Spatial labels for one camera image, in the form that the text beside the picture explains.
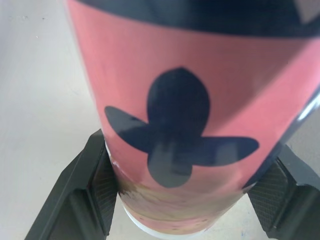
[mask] white table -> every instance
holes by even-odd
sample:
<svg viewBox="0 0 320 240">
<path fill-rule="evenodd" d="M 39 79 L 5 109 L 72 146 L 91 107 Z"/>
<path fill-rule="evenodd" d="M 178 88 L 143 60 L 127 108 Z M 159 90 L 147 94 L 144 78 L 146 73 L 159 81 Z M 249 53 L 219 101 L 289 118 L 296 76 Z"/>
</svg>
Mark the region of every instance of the white table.
<svg viewBox="0 0 320 240">
<path fill-rule="evenodd" d="M 60 0 L 0 1 L 0 239 L 23 240 L 61 171 L 100 128 Z M 320 112 L 289 145 L 320 174 Z M 109 240 L 154 239 L 117 202 Z M 201 240 L 267 240 L 247 196 Z"/>
</svg>

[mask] dark navy flower shape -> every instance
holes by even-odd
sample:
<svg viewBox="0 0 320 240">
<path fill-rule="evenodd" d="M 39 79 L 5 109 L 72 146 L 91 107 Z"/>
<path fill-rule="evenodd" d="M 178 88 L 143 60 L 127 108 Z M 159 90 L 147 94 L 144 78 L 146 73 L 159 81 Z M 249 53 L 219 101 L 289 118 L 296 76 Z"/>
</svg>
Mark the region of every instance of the dark navy flower shape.
<svg viewBox="0 0 320 240">
<path fill-rule="evenodd" d="M 166 188 L 185 184 L 193 165 L 226 166 L 259 147 L 250 137 L 202 136 L 210 112 L 209 96 L 201 81 L 182 67 L 162 73 L 152 84 L 148 123 L 113 106 L 104 110 L 119 137 L 148 154 L 151 176 Z"/>
</svg>

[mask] navy band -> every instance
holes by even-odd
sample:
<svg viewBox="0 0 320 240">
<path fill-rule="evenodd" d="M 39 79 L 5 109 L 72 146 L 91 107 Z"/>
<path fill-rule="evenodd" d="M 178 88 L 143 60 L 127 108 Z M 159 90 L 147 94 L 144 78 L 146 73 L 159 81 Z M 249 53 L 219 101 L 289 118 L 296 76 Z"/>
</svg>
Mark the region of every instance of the navy band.
<svg viewBox="0 0 320 240">
<path fill-rule="evenodd" d="M 78 0 L 156 25 L 252 37 L 320 35 L 320 17 L 303 23 L 294 0 Z"/>
</svg>

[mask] white base of container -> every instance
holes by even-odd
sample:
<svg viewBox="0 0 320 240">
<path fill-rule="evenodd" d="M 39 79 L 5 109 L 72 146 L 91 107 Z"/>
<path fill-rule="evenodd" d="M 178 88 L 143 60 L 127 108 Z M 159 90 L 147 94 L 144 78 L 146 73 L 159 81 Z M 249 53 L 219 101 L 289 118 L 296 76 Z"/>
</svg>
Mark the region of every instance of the white base of container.
<svg viewBox="0 0 320 240">
<path fill-rule="evenodd" d="M 132 216 L 131 213 L 127 211 L 125 206 L 123 206 L 123 208 L 124 208 L 126 214 L 129 216 L 129 218 L 135 223 L 135 225 L 137 225 L 141 230 L 143 230 L 147 234 L 150 234 L 151 236 L 156 237 L 158 239 L 185 240 L 185 239 L 197 237 L 206 231 L 206 229 L 204 229 L 202 231 L 198 231 L 198 232 L 191 233 L 191 234 L 184 234 L 184 235 L 166 234 L 166 233 L 158 232 L 158 231 L 155 231 L 155 230 L 143 225 L 141 222 L 139 222 L 137 219 L 135 219 L 135 217 Z"/>
</svg>

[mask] cylindrical container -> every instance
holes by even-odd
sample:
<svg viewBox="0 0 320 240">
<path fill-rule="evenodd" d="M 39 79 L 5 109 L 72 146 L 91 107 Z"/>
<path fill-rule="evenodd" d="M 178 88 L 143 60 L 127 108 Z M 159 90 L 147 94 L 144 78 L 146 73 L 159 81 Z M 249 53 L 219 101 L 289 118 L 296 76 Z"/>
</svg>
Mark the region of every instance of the cylindrical container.
<svg viewBox="0 0 320 240">
<path fill-rule="evenodd" d="M 68 0 L 140 228 L 167 239 L 210 228 L 320 104 L 313 2 Z"/>
</svg>

